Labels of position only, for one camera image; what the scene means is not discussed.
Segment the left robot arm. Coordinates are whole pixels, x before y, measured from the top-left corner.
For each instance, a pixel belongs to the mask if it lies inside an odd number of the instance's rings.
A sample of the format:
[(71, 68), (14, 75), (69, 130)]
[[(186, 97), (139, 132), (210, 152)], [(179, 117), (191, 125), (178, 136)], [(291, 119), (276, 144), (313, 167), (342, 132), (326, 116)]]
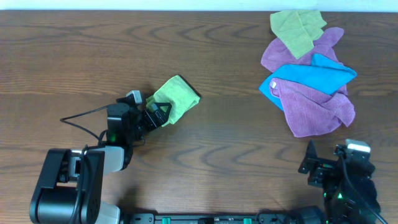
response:
[(171, 103), (153, 103), (141, 111), (134, 101), (106, 105), (108, 127), (95, 146), (47, 152), (31, 202), (32, 223), (96, 223), (100, 220), (103, 177), (124, 170), (137, 142), (162, 125)]

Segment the light green cloth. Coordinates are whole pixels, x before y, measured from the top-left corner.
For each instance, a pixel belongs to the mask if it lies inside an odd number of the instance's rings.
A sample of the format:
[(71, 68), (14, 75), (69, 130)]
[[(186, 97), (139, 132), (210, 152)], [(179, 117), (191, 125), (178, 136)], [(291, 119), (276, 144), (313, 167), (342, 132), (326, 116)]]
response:
[(175, 124), (188, 110), (197, 105), (200, 97), (193, 88), (180, 76), (176, 75), (167, 80), (152, 96), (146, 99), (146, 107), (153, 103), (170, 103), (168, 121), (163, 124)]

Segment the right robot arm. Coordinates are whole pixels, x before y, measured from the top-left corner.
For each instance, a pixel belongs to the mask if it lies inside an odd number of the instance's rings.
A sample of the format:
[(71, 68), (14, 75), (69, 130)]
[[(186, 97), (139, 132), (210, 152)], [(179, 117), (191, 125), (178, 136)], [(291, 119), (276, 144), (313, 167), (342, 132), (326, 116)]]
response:
[(298, 171), (308, 175), (308, 185), (323, 189), (325, 208), (296, 210), (297, 223), (385, 223), (371, 180), (376, 167), (369, 161), (370, 146), (347, 139), (336, 146), (334, 155), (338, 160), (318, 157), (314, 142), (309, 141)]

